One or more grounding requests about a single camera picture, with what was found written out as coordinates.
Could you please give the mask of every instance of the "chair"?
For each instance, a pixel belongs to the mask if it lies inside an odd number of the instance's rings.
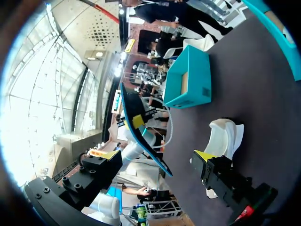
[[[175,56],[174,56],[174,52],[175,52],[177,49],[182,49],[182,48],[170,48],[170,49],[165,53],[163,59],[169,59],[169,58],[175,57]]]
[[[206,52],[214,45],[214,41],[210,34],[208,34],[203,39],[185,39],[183,41],[183,49],[185,49],[188,45]]]
[[[234,152],[241,144],[244,125],[236,125],[229,119],[217,119],[209,124],[211,134],[204,153],[215,156],[225,155],[232,160]]]

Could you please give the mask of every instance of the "person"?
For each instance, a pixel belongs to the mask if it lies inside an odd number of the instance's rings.
[[[202,37],[210,34],[200,24],[202,21],[214,29],[218,30],[222,35],[228,34],[233,28],[225,28],[221,26],[208,14],[189,6],[186,2],[173,2],[167,0],[122,0],[126,7],[134,7],[136,15],[146,22],[158,26],[170,26],[177,28],[182,25]],[[211,35],[214,42],[217,38]]]
[[[140,90],[139,96],[140,97],[149,97],[148,106],[150,106],[152,108],[162,108],[163,109],[162,103],[160,103],[159,101],[153,100],[153,97],[155,97],[155,98],[163,101],[163,99],[161,97],[156,96],[155,91],[156,91],[156,89],[154,87],[152,88],[151,92],[149,92],[148,90]]]
[[[156,50],[156,52],[161,56],[164,57],[165,53],[170,48],[181,48],[176,49],[173,56],[178,56],[183,51],[183,41],[185,38],[178,37],[176,39],[170,38],[168,36],[162,36],[158,40],[158,42],[152,41],[146,48],[149,50]]]
[[[188,5],[192,6],[193,8],[196,8],[198,10],[201,10],[204,13],[207,13],[210,15],[213,19],[220,22],[223,26],[226,26],[228,23],[224,21],[222,18],[220,18],[214,10],[219,13],[221,16],[226,16],[230,12],[224,11],[220,7],[218,7],[212,0],[188,0],[185,1]]]
[[[114,150],[121,150],[121,151],[123,151],[123,149],[125,149],[126,146],[127,146],[127,143],[118,142],[117,145],[116,145],[116,148]]]
[[[88,158],[88,155],[86,153],[81,153],[79,156],[78,156],[78,162],[79,162],[79,165],[80,166],[83,166],[83,163],[82,161],[85,159],[85,158]],[[141,167],[143,166],[145,168],[145,165],[148,167],[148,168],[151,168],[151,167],[155,167],[155,168],[158,168],[158,166],[156,164],[153,163],[153,160],[135,160],[133,161],[133,164],[131,163],[131,165],[129,165],[130,168],[136,168],[137,170],[140,170]],[[160,183],[161,187],[162,187],[162,190],[166,190],[168,189],[168,186],[165,184],[164,180],[162,180],[161,178],[162,176],[159,175],[159,181],[157,182],[157,184]],[[133,188],[130,188],[130,187],[127,187],[124,183],[120,182],[122,181],[123,179],[127,181],[127,184],[130,184],[131,181],[128,179],[126,176],[122,176],[122,175],[116,175],[115,178],[113,179],[113,183],[117,183],[117,187],[120,188],[121,187],[121,190],[127,194],[134,194],[134,195],[138,195],[138,196],[150,196],[151,193],[152,193],[152,190],[150,190],[149,192],[145,192],[146,189],[148,189],[146,186],[142,186],[142,188],[136,190],[136,189],[133,189]],[[133,185],[138,185],[138,179],[135,178],[134,179],[134,182],[133,182]]]
[[[149,107],[148,103],[143,101],[143,106],[145,110],[149,110],[152,107]],[[121,118],[124,117],[124,111],[121,114],[117,114],[115,119],[117,122],[120,122]],[[159,128],[159,129],[166,129],[167,121],[163,120],[162,118],[168,118],[168,112],[157,111],[153,118],[149,119],[148,122],[145,124],[147,127],[151,128]]]

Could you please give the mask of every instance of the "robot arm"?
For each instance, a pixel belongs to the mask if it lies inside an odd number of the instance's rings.
[[[80,167],[77,173],[70,178],[63,178],[63,187],[50,178],[43,181],[37,178],[25,186],[25,193],[34,210],[47,225],[108,226],[79,211],[85,206],[90,206],[102,189],[109,188],[121,166],[120,151],[115,151],[107,159],[90,156],[83,160],[83,167]],[[113,219],[116,214],[110,212],[110,216],[107,215],[107,217]]]

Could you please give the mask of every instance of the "ceiling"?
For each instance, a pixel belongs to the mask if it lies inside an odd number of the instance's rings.
[[[118,17],[118,2],[90,1]],[[121,51],[119,24],[105,14],[79,0],[53,0],[50,3],[56,22],[86,64],[86,50]]]

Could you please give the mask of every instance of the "table surface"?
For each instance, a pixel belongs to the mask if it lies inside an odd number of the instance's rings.
[[[301,83],[285,56],[256,17],[251,17],[209,51],[212,102],[172,109],[173,137],[164,160],[173,177],[171,191],[196,226],[222,226],[232,213],[219,199],[206,197],[189,159],[208,144],[209,123],[231,117],[245,125],[234,167],[253,186],[265,182],[278,190],[268,212],[275,212],[293,191],[301,172]],[[167,139],[170,136],[168,126]]]

